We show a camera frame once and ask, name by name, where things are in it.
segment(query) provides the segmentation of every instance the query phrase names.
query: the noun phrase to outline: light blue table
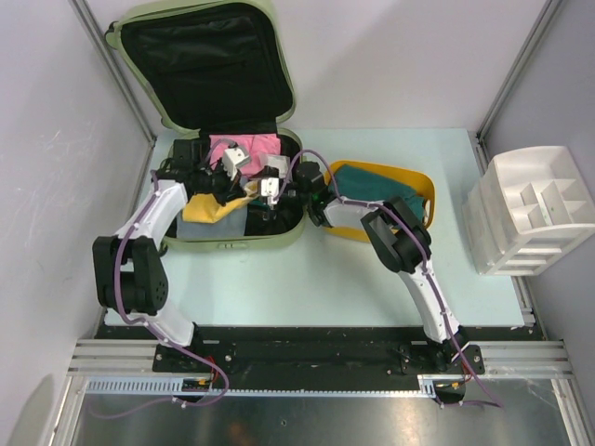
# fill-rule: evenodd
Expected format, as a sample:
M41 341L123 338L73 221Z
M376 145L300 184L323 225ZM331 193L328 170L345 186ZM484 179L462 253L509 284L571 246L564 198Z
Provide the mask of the light blue table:
M430 227L434 267L460 322L521 326L508 277L480 276L472 265L461 206L479 178L467 131L369 129L297 131L304 148L329 162L353 159L417 170L436 187ZM175 134L164 132L155 168ZM421 319L405 286L371 246L339 239L310 222L301 238L278 250L185 254L163 258L170 299L201 325L411 326Z

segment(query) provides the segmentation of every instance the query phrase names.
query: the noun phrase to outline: aluminum frame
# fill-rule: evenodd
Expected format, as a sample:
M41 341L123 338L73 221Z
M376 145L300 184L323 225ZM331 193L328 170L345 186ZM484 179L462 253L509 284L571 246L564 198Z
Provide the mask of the aluminum frame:
M70 445L86 394L176 395L183 377L208 374L159 374L152 371L155 340L80 340L73 353L61 404L54 414L46 446ZM592 444L592 427L577 392L572 366L562 341L477 342L482 349L485 377L550 379L568 437L573 445ZM419 391L405 392L279 392L231 391L247 397L386 397L433 398L434 380L460 379L458 375L419 375Z

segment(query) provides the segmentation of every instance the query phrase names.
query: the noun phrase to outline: yellow basket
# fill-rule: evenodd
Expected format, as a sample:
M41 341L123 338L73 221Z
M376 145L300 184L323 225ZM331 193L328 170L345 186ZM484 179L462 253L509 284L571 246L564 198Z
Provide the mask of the yellow basket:
M434 219L434 204L435 204L435 189L434 183L431 179L414 170L402 169L401 167L395 167L392 165L384 164L373 164L364 163L362 161L349 161L341 160L331 164L331 172L335 173L342 165L352 165L362 170L372 172L377 175L381 175L386 178L394 179L400 183L406 184L410 188L416 190L420 197L425 199L424 208L429 209L429 216L424 222L426 228L430 227L431 221ZM328 172L324 174L324 180L326 184L330 181L330 175ZM364 230L355 230L353 228L324 228L330 234L337 235L338 237L345 237L347 239L357 240L358 242L370 243L367 234Z

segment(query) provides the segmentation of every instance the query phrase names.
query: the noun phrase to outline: white storage rack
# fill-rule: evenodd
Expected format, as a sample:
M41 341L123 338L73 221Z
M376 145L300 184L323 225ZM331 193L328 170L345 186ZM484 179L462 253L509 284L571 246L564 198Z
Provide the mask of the white storage rack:
M463 215L482 274L539 274L595 232L593 200L562 146L495 156Z

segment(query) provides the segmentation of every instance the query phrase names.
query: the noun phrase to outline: green suitcase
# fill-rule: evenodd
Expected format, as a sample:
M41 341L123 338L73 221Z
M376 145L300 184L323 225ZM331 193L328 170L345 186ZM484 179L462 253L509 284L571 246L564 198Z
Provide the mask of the green suitcase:
M200 134L277 133L282 153L301 150L296 134L277 128L295 109L293 86L268 0L174 0L130 9L105 34L162 116L181 138ZM185 251L287 246L306 213L275 235L179 240Z

